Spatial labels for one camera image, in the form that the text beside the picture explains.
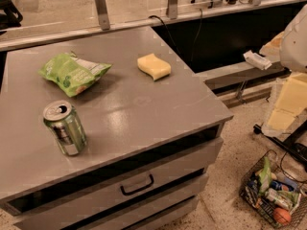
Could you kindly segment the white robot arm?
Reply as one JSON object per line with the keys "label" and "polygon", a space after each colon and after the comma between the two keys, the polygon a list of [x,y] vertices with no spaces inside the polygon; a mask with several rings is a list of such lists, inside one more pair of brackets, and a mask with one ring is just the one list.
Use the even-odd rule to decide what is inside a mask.
{"label": "white robot arm", "polygon": [[280,64],[291,74],[277,79],[272,87],[270,105],[262,132],[279,136],[307,108],[307,5],[287,25],[279,42]]}

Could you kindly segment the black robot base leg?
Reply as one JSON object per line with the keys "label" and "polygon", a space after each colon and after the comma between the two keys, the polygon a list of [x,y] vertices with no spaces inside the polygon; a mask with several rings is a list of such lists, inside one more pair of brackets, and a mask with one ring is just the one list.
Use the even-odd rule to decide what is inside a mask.
{"label": "black robot base leg", "polygon": [[278,145],[280,148],[288,152],[297,162],[299,162],[307,172],[307,147],[298,143],[298,139],[307,132],[307,121],[300,125],[294,132],[290,134],[284,141],[276,137],[266,135],[266,138]]}

